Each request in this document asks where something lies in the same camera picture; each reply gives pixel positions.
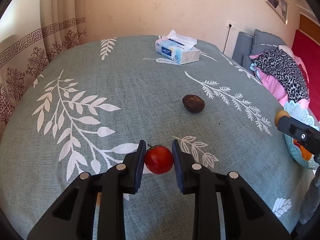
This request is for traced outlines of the large orange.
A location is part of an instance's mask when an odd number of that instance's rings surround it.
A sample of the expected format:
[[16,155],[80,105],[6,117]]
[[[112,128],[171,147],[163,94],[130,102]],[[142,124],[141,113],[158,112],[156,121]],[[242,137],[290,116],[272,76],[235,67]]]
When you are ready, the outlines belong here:
[[303,159],[309,161],[313,157],[313,155],[306,148],[304,148],[296,139],[293,140],[293,143],[300,149]]

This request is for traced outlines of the red tomato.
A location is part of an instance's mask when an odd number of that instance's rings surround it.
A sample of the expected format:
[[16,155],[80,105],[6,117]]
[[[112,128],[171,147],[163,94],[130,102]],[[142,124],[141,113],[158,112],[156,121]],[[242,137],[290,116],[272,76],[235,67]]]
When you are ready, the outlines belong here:
[[154,174],[164,174],[169,172],[174,164],[171,151],[163,145],[150,145],[144,155],[146,168]]

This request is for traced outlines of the dark brown passion fruit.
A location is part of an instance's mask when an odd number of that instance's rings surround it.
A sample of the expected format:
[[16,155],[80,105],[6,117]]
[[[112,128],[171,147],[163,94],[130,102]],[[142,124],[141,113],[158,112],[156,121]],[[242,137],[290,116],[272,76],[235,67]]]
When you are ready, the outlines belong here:
[[201,112],[204,107],[205,103],[204,100],[201,99],[199,96],[188,94],[183,97],[182,102],[185,106],[185,108],[193,113],[199,113]]

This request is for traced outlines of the light blue plastic fruit basket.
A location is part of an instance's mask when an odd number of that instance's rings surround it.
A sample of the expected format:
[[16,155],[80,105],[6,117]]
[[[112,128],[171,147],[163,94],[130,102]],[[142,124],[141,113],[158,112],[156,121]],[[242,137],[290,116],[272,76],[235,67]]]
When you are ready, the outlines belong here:
[[[291,118],[294,118],[306,126],[310,126],[319,131],[319,124],[316,124],[316,119],[310,115],[308,109],[302,109],[299,103],[294,101],[286,102],[284,105],[284,111],[286,111]],[[303,140],[306,140],[307,133],[302,128],[293,128],[293,135],[297,135],[297,138],[292,138],[287,134],[284,134],[284,138],[293,159],[303,168],[310,170],[316,170],[319,164],[314,161],[313,155],[306,156],[306,152],[301,151]]]

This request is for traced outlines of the pink quilt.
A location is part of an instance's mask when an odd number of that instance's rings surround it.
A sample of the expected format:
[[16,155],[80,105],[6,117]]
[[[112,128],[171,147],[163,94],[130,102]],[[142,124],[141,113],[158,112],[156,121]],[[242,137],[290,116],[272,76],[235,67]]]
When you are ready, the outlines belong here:
[[[260,56],[260,54],[250,55],[249,58],[253,61],[253,59],[256,59],[258,56]],[[308,72],[306,71],[306,67],[302,59],[296,55],[294,55],[293,58],[300,69],[302,69],[303,74],[306,74],[307,84],[309,84]],[[253,62],[250,65],[250,69],[254,72],[255,77],[258,78],[263,86],[278,100],[282,106],[284,106],[286,102],[289,102],[286,90],[275,77],[263,73],[258,67],[255,66]],[[309,107],[310,99],[302,99],[298,101],[298,103],[302,109],[307,109]]]

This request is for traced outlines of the leopard print cloth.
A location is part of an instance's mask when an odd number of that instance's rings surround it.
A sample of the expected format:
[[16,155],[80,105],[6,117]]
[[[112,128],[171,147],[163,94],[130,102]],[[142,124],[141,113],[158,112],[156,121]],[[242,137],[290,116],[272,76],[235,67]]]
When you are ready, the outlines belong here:
[[295,60],[282,49],[268,50],[252,60],[266,75],[275,77],[287,92],[289,100],[309,100],[306,80]]

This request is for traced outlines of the teal leaf-pattern bedsheet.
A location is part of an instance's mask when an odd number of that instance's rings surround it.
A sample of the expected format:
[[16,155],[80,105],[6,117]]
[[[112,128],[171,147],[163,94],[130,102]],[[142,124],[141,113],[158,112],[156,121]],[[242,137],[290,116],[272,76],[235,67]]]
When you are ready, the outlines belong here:
[[[200,41],[200,60],[176,65],[155,42],[130,36],[77,46],[25,91],[1,139],[1,209],[21,237],[81,172],[107,171],[141,140],[177,140],[212,171],[238,172],[293,230],[313,173],[274,126],[281,105],[215,45]],[[204,100],[201,112],[185,108],[188,94]]]

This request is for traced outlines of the red headboard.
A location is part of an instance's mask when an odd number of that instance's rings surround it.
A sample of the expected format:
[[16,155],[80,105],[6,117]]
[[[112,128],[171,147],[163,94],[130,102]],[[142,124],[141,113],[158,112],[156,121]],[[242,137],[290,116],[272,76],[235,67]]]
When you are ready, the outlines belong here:
[[292,50],[305,64],[309,77],[309,108],[319,121],[319,44],[300,30],[296,30]]

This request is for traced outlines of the grey cushion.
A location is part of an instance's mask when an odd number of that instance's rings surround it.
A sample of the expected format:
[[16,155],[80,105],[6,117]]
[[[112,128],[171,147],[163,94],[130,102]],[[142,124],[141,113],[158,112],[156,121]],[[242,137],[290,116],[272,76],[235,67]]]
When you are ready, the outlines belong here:
[[286,45],[282,38],[271,33],[255,29],[253,35],[243,31],[238,33],[232,59],[241,64],[245,55],[258,55],[267,50],[276,49],[279,45]]

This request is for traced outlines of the framed wedding photo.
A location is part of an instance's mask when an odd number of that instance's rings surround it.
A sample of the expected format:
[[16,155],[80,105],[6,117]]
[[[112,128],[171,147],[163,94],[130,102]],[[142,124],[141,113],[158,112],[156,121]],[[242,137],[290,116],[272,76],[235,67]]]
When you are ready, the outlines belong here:
[[281,20],[287,25],[289,15],[289,4],[286,0],[265,0],[265,2],[276,12]]

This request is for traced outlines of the blue tissue pack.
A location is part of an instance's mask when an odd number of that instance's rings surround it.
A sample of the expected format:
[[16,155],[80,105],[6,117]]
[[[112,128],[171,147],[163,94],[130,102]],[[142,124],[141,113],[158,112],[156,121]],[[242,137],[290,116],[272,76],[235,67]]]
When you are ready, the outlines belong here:
[[177,64],[193,63],[200,60],[200,50],[195,46],[197,39],[179,35],[172,30],[155,42],[156,52]]

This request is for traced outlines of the beige patterned curtain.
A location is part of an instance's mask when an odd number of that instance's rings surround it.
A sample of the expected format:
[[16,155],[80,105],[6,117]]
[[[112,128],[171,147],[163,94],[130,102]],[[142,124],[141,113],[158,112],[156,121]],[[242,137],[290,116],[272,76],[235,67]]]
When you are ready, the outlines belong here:
[[11,0],[1,17],[1,131],[47,65],[86,42],[85,0]]

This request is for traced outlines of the white wall socket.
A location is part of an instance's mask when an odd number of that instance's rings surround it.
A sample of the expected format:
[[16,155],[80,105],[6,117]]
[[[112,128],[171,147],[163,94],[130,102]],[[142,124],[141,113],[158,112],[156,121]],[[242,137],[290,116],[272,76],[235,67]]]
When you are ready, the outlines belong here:
[[237,28],[237,23],[228,20],[228,21],[226,22],[226,27],[227,27],[227,28],[230,28],[230,29],[233,29],[233,30],[236,30],[236,28]]

